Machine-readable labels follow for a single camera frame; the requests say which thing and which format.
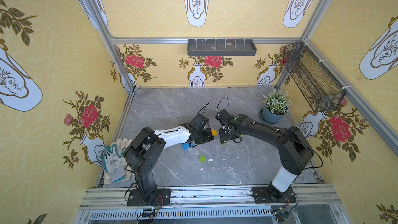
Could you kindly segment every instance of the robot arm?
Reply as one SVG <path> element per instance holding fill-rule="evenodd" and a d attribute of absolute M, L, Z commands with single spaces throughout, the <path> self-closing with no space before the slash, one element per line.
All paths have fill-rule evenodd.
<path fill-rule="evenodd" d="M 225 109 L 217 114 L 216 119 L 223 126 L 219 129 L 221 142 L 235 140 L 243 134 L 268 142 L 278 149 L 282 166 L 267 193 L 260 198 L 268 198 L 270 202 L 283 201 L 290 185 L 313 157 L 312 148 L 301 131 L 297 127 L 286 129 L 257 123 L 243 114 L 233 117 Z M 153 131 L 145 127 L 126 148 L 123 155 L 135 172 L 137 189 L 145 202 L 151 203 L 159 195 L 152 169 L 162 150 L 185 142 L 190 142 L 190 147 L 193 147 L 193 141 L 198 145 L 214 140 L 210 128 L 205 128 L 208 121 L 208 118 L 198 113 L 191 122 L 176 128 Z"/>

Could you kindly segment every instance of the yellow wallpaper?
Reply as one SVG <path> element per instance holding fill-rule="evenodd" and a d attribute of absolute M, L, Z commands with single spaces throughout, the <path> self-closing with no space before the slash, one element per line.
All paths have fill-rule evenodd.
<path fill-rule="evenodd" d="M 381 48 L 370 53 L 375 53 L 376 58 L 395 59 L 395 62 L 377 68 L 368 64 L 369 69 L 365 68 L 365 61 L 360 69 L 360 63 L 379 37 L 385 35 L 389 24 L 396 21 L 397 8 L 397 0 L 333 0 L 311 38 L 395 131 L 398 131 L 398 68 L 391 68 L 397 61 L 394 39 L 390 43 L 381 42 Z M 397 24 L 391 26 L 388 35 L 397 30 Z"/>
<path fill-rule="evenodd" d="M 197 67 L 196 63 L 201 64 L 197 70 L 202 71 L 205 86 L 274 85 L 283 68 L 281 44 L 257 44 L 256 47 L 255 56 L 188 57 L 185 44 L 118 45 L 137 86 L 189 87 L 188 77 Z M 272 63 L 275 64 L 273 70 L 267 72 Z"/>
<path fill-rule="evenodd" d="M 40 101 L 30 77 L 19 76 L 21 69 L 18 73 L 4 69 L 4 60 L 0 61 L 4 70 L 0 72 L 0 99 L 14 108 L 30 105 L 31 101 L 18 98 L 25 87 L 29 96 L 38 99 L 38 105 L 29 111 L 0 104 L 0 222 L 34 222 L 47 213 L 44 224 L 72 223 L 84 192 L 94 186 L 100 171 L 85 159 L 80 130 L 87 132 L 84 125 L 98 119 L 100 135 L 111 142 L 127 94 L 109 77 L 110 56 L 76 0 L 0 0 L 0 11 L 0 43 L 42 92 Z M 2 59 L 6 57 L 3 50 Z M 25 87 L 18 81 L 21 78 Z M 15 96 L 6 96 L 6 89 Z M 82 116 L 64 102 L 81 105 L 76 94 L 82 97 L 80 91 L 85 93 L 84 100 L 88 95 L 87 99 L 95 101 L 92 109 L 91 102 L 83 106 Z M 75 124 L 79 133 L 72 135 Z M 90 133 L 96 133 L 93 127 L 97 125 L 90 126 Z M 69 144 L 63 143 L 74 136 L 78 139 L 68 152 Z"/>
<path fill-rule="evenodd" d="M 102 0 L 102 3 L 108 29 L 115 37 L 299 37 L 319 0 L 313 0 L 306 8 L 309 1 L 301 2 L 304 5 L 296 3 L 296 14 L 301 16 L 293 17 L 297 21 L 294 25 L 302 14 L 304 17 L 294 28 L 283 25 L 289 0 L 209 0 L 206 13 L 201 16 L 206 18 L 202 27 L 188 22 L 186 11 L 190 11 L 185 0 Z"/>
<path fill-rule="evenodd" d="M 293 80 L 290 87 L 284 86 L 283 90 L 289 92 L 293 101 L 291 113 L 299 127 L 305 130 L 308 126 L 305 122 L 311 117 L 311 114 L 307 115 L 310 106 Z M 307 118 L 300 125 L 304 116 Z M 325 117 L 321 120 L 319 133 L 308 140 L 324 162 L 319 169 L 323 179 L 333 184 L 353 224 L 385 223 L 379 216 L 384 211 L 375 205 L 383 204 L 385 208 L 398 205 L 398 157 L 346 98 L 336 111 L 325 113 Z M 318 120 L 320 118 L 313 122 L 315 131 Z M 328 150 L 327 157 L 322 155 L 325 150 Z M 319 166 L 316 155 L 314 159 Z"/>

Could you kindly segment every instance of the green lego brick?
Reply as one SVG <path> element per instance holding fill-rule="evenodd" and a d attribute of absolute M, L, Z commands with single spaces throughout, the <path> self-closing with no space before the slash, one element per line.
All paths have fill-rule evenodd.
<path fill-rule="evenodd" d="M 202 163 L 204 163 L 204 162 L 206 161 L 206 157 L 203 156 L 203 155 L 200 155 L 199 161 L 202 162 Z"/>

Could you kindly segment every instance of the red wire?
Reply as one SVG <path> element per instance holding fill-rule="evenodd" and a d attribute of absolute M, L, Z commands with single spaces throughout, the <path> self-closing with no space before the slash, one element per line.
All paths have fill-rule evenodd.
<path fill-rule="evenodd" d="M 158 195 L 158 196 L 156 197 L 156 203 L 157 203 L 157 205 L 159 206 L 158 197 L 161 197 L 161 198 L 162 198 L 162 206 L 161 206 L 161 208 L 162 208 L 162 207 L 163 207 L 163 196 L 162 196 L 162 195 Z"/>

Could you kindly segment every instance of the gray marble surface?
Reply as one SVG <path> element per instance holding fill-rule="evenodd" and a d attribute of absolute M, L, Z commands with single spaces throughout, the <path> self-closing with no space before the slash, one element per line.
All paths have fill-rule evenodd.
<path fill-rule="evenodd" d="M 229 98 L 229 112 L 232 115 L 245 114 L 259 121 L 263 94 L 271 87 L 235 88 L 164 88 L 137 89 L 132 101 L 121 137 L 134 139 L 144 127 L 166 130 L 179 123 L 187 123 L 207 103 L 205 116 L 209 118 L 212 130 L 221 125 L 216 120 L 216 107 L 224 96 Z M 224 99 L 218 110 L 227 109 Z M 277 127 L 290 127 L 284 117 Z M 207 157 L 205 163 L 198 159 Z M 219 135 L 215 140 L 184 151 L 181 145 L 163 150 L 153 176 L 158 186 L 191 185 L 239 185 L 268 184 L 276 175 L 281 162 L 278 150 L 267 142 L 244 136 L 240 144 L 229 141 L 222 146 Z M 310 170 L 305 170 L 295 183 L 314 183 Z M 126 187 L 130 181 L 105 185 L 104 187 Z"/>

